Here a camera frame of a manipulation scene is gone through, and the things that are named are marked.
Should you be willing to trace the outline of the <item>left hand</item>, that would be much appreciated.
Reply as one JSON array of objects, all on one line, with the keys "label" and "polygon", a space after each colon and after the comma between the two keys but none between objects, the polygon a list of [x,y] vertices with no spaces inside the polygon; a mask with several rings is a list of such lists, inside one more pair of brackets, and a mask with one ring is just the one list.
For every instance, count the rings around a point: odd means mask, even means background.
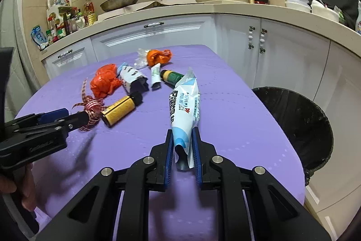
[{"label": "left hand", "polygon": [[16,184],[4,176],[0,177],[1,193],[14,193],[16,189],[19,188],[23,196],[21,203],[23,207],[30,212],[33,212],[37,206],[32,168],[33,163],[26,166],[25,175],[20,184]]}]

